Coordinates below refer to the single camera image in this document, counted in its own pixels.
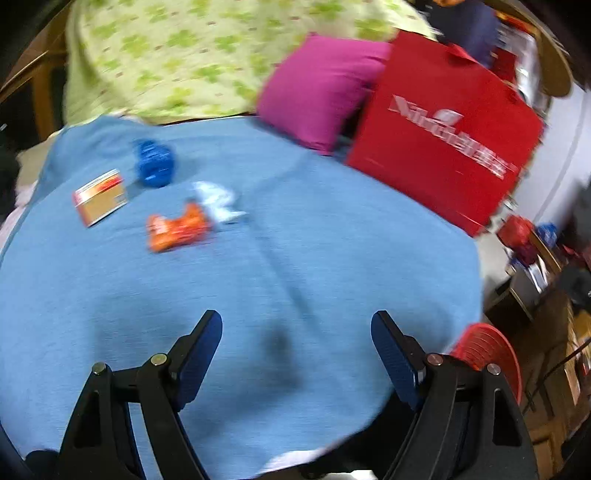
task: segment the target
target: white wall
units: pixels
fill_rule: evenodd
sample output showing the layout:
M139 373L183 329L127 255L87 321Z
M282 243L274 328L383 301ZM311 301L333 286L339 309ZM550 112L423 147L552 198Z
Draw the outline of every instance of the white wall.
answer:
M590 176L591 92L573 85L569 97L553 100L544 143L514 194L517 213L563 227Z

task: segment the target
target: metal screw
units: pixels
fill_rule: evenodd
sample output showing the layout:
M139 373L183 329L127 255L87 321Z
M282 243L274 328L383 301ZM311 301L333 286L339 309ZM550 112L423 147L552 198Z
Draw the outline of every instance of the metal screw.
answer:
M92 372L95 375L100 375L105 370L107 370L107 365L104 362L97 362L92 366Z
M430 353L427 355L427 362L434 367L437 367L443 363L443 357L437 353Z
M152 358L150 358L150 362L155 367L158 367L158 366L163 365L164 363L166 363L166 360L167 359L168 359L168 357L166 356L165 353L157 353L155 355L152 355Z
M488 372L490 374L493 374L493 375L498 375L501 373L501 367L499 367L497 364L488 364L486 366L486 369L488 370Z

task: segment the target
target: red and yellow box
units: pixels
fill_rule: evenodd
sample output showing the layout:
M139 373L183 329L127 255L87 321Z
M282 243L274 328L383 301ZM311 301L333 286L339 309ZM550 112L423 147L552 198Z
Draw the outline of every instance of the red and yellow box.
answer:
M111 170L74 192L74 204L86 226L94 225L127 203L123 178Z

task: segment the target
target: white logo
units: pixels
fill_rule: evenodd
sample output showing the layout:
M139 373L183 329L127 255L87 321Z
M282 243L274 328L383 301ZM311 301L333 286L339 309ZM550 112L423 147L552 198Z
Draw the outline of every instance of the white logo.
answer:
M464 118L461 113L443 108L435 112L431 118L427 116L426 110L398 95L392 95L392 102L388 110L399 113L435 137L441 138L445 143L470 157L500 179L505 177L507 169L513 172L517 171L515 165L507 163L490 148L478 143L467 133L456 134L456 129L453 126Z

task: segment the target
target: orange snack bag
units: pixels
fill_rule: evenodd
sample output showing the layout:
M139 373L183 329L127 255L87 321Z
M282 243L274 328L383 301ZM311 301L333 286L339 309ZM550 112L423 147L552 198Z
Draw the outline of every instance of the orange snack bag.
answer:
M150 215L147 228L150 249L163 252L172 247L196 242L209 230L209 223L201 208L195 202L190 202L184 215L177 219Z

